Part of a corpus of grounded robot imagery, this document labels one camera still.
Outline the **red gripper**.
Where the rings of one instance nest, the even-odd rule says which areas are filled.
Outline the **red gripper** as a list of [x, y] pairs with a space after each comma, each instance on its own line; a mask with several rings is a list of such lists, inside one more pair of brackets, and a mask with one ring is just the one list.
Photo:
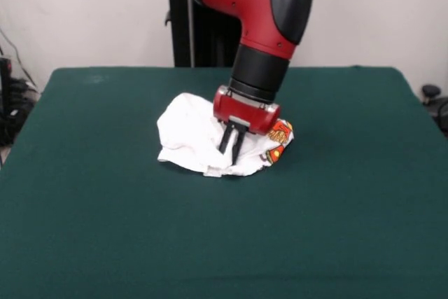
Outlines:
[[232, 131], [237, 132], [232, 146], [232, 164], [237, 164], [246, 133], [267, 134], [279, 118], [278, 104], [265, 104], [233, 92], [221, 85], [213, 99], [213, 114], [219, 121], [227, 123], [218, 150], [224, 154]]

